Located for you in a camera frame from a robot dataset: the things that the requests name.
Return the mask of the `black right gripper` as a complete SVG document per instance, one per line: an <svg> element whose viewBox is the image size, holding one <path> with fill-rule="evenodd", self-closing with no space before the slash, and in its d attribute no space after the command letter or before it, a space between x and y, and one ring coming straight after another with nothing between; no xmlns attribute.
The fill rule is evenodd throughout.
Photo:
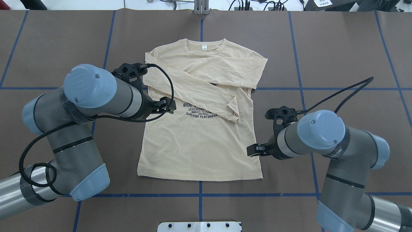
<svg viewBox="0 0 412 232"><path fill-rule="evenodd" d="M272 108L267 110L265 118L273 120L273 135L269 141L264 144L255 143L246 148L248 157L266 157L272 156L277 160L288 160L291 157L285 155L279 148L277 138L280 132L298 121L297 112L294 108L282 106L280 108Z"/></svg>

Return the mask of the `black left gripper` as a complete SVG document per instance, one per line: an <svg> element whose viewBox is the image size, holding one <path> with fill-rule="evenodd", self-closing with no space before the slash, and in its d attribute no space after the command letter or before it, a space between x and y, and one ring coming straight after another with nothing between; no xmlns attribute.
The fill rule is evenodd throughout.
<svg viewBox="0 0 412 232"><path fill-rule="evenodd" d="M128 107L118 114L119 117L129 120L147 120L151 114L159 114L161 116L165 113L173 114L176 110L173 85L171 85L171 98L161 97L158 101L154 101L143 91L141 77L146 75L151 67L159 69L166 76L169 83L172 83L167 73L160 66L152 63L124 63L111 72L114 77L129 85L132 94Z"/></svg>

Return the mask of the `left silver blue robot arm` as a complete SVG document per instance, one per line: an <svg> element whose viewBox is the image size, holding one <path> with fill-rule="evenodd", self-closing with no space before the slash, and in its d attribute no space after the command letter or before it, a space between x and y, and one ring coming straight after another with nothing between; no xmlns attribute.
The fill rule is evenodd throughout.
<svg viewBox="0 0 412 232"><path fill-rule="evenodd" d="M141 77L156 64L124 63L109 72L91 64L75 66L63 86L27 103L22 120L37 134L19 158L19 170L1 181L1 219L69 195L83 201L109 186L88 124L102 118L146 123L173 113L171 97L158 101L143 91Z"/></svg>

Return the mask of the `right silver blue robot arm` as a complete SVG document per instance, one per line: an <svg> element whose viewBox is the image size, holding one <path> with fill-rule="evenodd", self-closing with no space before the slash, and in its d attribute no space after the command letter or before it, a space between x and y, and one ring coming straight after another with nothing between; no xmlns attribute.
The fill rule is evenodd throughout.
<svg viewBox="0 0 412 232"><path fill-rule="evenodd" d="M345 125L333 111L319 110L298 120L299 111L282 106L269 109L274 134L267 143L247 147L247 155L288 160L305 154L329 158L316 220L330 232L410 232L411 208L365 192L371 170L382 168L390 156L387 141L368 131Z"/></svg>

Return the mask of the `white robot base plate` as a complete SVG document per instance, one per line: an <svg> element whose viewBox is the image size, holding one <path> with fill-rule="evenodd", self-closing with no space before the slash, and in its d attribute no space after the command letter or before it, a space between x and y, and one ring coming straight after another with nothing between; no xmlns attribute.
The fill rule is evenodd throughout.
<svg viewBox="0 0 412 232"><path fill-rule="evenodd" d="M242 232L241 222L204 221L204 222L163 222L158 232Z"/></svg>

